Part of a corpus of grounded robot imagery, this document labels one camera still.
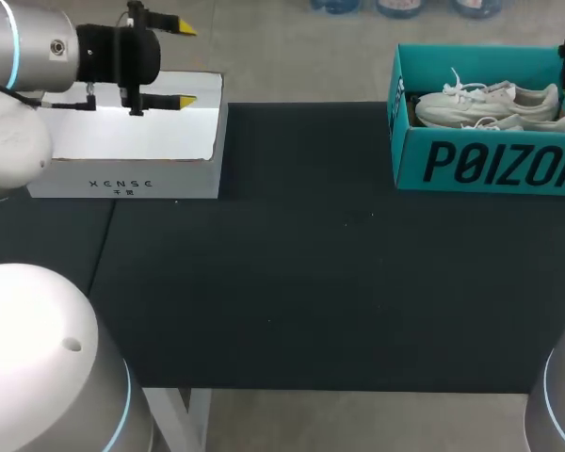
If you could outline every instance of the teal shoe box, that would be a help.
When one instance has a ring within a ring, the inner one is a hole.
[[[400,44],[387,105],[397,188],[565,195],[565,134],[412,126],[407,100],[455,86],[451,68],[462,84],[561,92],[561,67],[555,47]]]

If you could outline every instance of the cardboard box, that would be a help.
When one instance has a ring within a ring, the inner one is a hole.
[[[50,167],[28,186],[35,198],[217,198],[227,105],[218,73],[160,73],[141,87],[151,94],[187,94],[180,111],[121,107],[119,89],[96,84],[97,111],[40,109],[51,131]],[[84,102],[76,83],[50,102]]]
[[[406,96],[454,86],[451,68],[463,84],[560,90],[561,67],[554,47],[399,45],[387,105],[396,186],[565,195],[565,134],[417,127]]]

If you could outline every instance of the water bottle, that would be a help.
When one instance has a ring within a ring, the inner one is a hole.
[[[502,9],[502,0],[451,0],[455,10],[470,19],[486,19]]]
[[[375,0],[377,10],[394,19],[410,19],[421,12],[424,4],[425,0]]]
[[[312,8],[329,14],[346,14],[357,10],[362,0],[310,0]]]

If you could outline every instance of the table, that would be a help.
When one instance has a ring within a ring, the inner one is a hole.
[[[35,200],[26,190],[0,202],[0,264],[44,266],[89,293],[115,203]]]
[[[218,201],[121,201],[90,291],[143,386],[527,393],[565,198],[399,192],[385,104],[231,105]]]

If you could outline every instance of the floor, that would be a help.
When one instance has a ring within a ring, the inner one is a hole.
[[[77,24],[115,24],[124,0],[25,0],[62,8]],[[233,102],[384,101],[399,42],[557,45],[565,38],[565,0],[504,0],[487,21],[458,16],[449,0],[428,0],[409,21],[372,8],[330,16],[308,0],[144,0],[178,14],[196,38],[160,34],[163,68],[225,74]]]
[[[124,0],[40,0],[77,24],[115,24]],[[429,0],[409,21],[366,7],[313,13],[308,0],[144,0],[196,38],[160,35],[163,69],[225,74],[232,102],[384,101],[399,42],[556,45],[565,0],[505,0],[485,22]],[[525,452],[524,395],[214,392],[208,452]]]
[[[207,452],[527,452],[524,395],[215,391]]]

